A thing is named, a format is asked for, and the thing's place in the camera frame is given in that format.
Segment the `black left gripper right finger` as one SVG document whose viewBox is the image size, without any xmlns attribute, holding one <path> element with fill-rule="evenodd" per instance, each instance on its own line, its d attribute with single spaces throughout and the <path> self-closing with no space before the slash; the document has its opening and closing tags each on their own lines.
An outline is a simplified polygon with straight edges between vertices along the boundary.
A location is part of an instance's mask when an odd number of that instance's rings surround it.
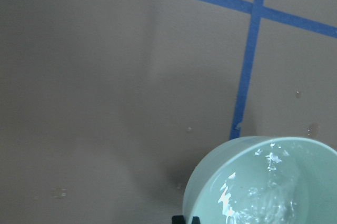
<svg viewBox="0 0 337 224">
<path fill-rule="evenodd" d="M 192 218 L 192 224 L 200 224 L 200 219 L 199 219 L 199 217 L 194 216 L 194 217 Z"/>
</svg>

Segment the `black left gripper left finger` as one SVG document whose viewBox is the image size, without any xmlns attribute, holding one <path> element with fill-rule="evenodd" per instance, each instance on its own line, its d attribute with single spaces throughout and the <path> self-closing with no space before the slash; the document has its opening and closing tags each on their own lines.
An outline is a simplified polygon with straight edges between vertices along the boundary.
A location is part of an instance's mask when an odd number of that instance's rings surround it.
<svg viewBox="0 0 337 224">
<path fill-rule="evenodd" d="M 171 219 L 172 224 L 185 224 L 185 218 L 183 215 L 173 216 Z"/>
</svg>

